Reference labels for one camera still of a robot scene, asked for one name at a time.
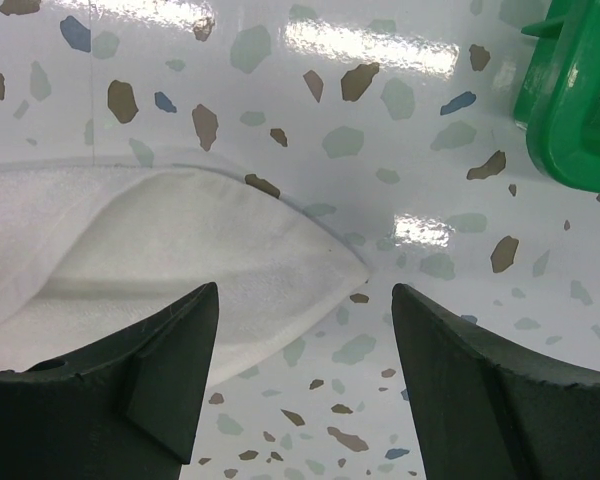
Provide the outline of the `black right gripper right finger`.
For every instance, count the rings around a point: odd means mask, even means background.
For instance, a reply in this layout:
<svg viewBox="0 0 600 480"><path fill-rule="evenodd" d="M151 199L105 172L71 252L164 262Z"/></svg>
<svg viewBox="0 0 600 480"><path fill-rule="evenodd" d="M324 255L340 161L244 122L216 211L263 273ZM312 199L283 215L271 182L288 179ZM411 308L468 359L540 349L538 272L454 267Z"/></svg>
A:
<svg viewBox="0 0 600 480"><path fill-rule="evenodd" d="M542 355L392 290L429 479L600 479L600 372Z"/></svg>

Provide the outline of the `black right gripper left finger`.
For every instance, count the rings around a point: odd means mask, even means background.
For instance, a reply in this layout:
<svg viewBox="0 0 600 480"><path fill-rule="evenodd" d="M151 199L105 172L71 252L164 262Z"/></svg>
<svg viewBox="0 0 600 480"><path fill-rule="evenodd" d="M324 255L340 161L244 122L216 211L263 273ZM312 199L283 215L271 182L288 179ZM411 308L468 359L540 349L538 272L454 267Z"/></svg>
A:
<svg viewBox="0 0 600 480"><path fill-rule="evenodd" d="M0 479L178 478L218 318L208 283L85 347L0 371Z"/></svg>

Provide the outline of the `white towel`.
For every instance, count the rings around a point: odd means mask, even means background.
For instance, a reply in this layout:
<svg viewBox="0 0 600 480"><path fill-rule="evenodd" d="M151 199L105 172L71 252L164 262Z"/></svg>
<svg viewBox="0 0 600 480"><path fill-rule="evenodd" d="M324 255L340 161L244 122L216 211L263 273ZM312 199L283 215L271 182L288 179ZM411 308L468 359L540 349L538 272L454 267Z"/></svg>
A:
<svg viewBox="0 0 600 480"><path fill-rule="evenodd" d="M368 276L314 221L213 171L0 171L0 371L86 346L213 282L217 385L298 339Z"/></svg>

